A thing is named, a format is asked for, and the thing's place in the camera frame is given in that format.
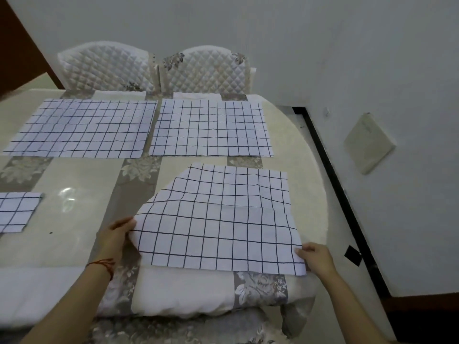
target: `forearm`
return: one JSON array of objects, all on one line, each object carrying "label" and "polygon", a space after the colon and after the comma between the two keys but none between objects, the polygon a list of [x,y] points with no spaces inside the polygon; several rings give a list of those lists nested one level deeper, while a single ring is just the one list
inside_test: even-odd
[{"label": "forearm", "polygon": [[21,344],[81,344],[109,282],[104,266],[89,265]]},{"label": "forearm", "polygon": [[352,290],[339,274],[324,281],[347,344],[387,344]]}]

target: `right hand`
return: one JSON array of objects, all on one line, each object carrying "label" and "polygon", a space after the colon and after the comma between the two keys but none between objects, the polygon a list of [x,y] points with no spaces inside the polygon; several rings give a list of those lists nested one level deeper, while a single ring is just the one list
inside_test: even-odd
[{"label": "right hand", "polygon": [[337,275],[333,258],[325,245],[304,243],[302,249],[296,248],[296,254],[307,262],[311,271],[322,282],[328,281]]}]

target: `light switch plate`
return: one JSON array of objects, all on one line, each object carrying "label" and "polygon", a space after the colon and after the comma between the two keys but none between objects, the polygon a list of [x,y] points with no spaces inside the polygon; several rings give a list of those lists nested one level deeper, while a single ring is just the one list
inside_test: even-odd
[{"label": "light switch plate", "polygon": [[344,147],[362,174],[368,174],[395,148],[370,113],[362,115],[352,128]]}]

